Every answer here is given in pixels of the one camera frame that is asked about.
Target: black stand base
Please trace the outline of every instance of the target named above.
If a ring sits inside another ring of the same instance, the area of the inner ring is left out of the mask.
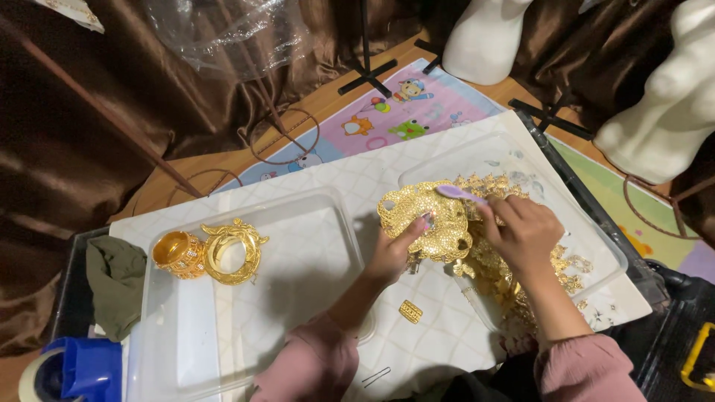
[[[537,119],[541,120],[541,123],[539,123],[538,128],[542,132],[546,130],[548,126],[554,126],[577,137],[583,138],[586,141],[591,141],[595,137],[595,135],[589,129],[586,129],[585,127],[581,127],[578,124],[574,124],[556,116],[556,113],[558,113],[558,111],[566,105],[566,102],[568,101],[569,97],[569,93],[564,92],[561,97],[558,98],[556,104],[547,110],[541,110],[516,98],[509,101],[509,106],[513,107],[514,109],[522,110],[525,113],[530,114],[531,116],[534,116]]]
[[[360,77],[353,80],[352,82],[347,83],[346,85],[343,85],[337,90],[337,93],[341,95],[347,94],[348,92],[359,87],[360,85],[369,82],[373,87],[380,91],[380,93],[383,94],[385,98],[390,98],[393,95],[392,91],[390,91],[385,85],[383,85],[382,82],[378,81],[377,77],[378,75],[382,74],[383,72],[386,72],[393,67],[396,67],[397,65],[398,61],[392,59],[372,71],[365,71],[363,66],[361,66],[359,62],[356,62],[354,70],[357,71],[358,74],[360,74]]]
[[[427,67],[425,67],[424,70],[422,70],[422,73],[424,75],[428,75],[432,72],[432,70],[435,69],[435,67],[439,65],[439,63],[442,62],[442,49],[438,46],[431,44],[430,42],[423,41],[422,39],[417,39],[415,41],[415,46],[419,47],[422,50],[426,50],[427,52],[434,53],[437,55],[437,57],[432,60],[432,62],[427,64]]]

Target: yellow handle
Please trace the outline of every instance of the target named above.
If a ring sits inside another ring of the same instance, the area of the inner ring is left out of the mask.
[[[712,328],[715,328],[715,324],[713,323],[705,323],[703,324],[703,328],[700,328],[698,338],[695,340],[695,344],[693,345],[693,348],[690,350],[690,354],[688,355],[688,360],[685,361],[685,364],[683,364],[683,369],[680,372],[680,378],[687,386],[700,391],[715,392],[715,383],[709,378],[703,380],[705,384],[696,384],[690,380],[690,373],[692,373],[693,367],[695,367],[695,362],[698,360],[700,350],[702,350],[703,344],[705,344],[705,340],[708,338],[708,336],[710,336],[710,330]]]

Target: hand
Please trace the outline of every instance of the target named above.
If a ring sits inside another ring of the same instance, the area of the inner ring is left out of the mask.
[[[555,278],[551,251],[563,236],[563,226],[544,205],[509,195],[505,200],[487,196],[478,209],[485,236],[522,284],[535,278]],[[506,224],[498,227],[494,214]]]
[[[384,229],[380,228],[375,253],[368,266],[365,267],[363,275],[371,280],[378,281],[385,287],[397,282],[407,266],[407,248],[424,231],[425,218],[423,217],[415,219],[395,239],[390,239]]]

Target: gold rectangular piece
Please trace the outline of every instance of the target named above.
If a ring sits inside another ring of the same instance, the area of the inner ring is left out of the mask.
[[[409,300],[403,301],[400,306],[400,314],[407,318],[412,324],[416,324],[422,318],[422,310],[413,305]]]

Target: white mannequin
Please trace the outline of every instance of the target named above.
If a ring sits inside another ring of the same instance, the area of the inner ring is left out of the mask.
[[[607,121],[593,143],[614,166],[651,184],[693,162],[715,131],[715,0],[688,0],[671,20],[675,47],[640,102]]]
[[[457,78],[492,85],[511,72],[524,11],[532,0],[472,0],[447,40],[444,69]]]

